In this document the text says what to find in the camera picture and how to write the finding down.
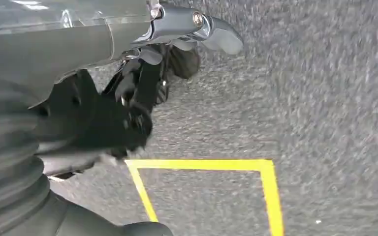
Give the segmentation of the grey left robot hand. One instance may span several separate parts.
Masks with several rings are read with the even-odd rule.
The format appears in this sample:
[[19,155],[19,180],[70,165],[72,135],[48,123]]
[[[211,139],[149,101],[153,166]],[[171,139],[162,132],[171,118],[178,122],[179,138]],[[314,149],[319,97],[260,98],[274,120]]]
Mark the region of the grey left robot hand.
[[50,188],[145,146],[171,69],[195,47],[235,55],[234,27],[160,0],[0,0],[0,236],[170,236],[115,225]]

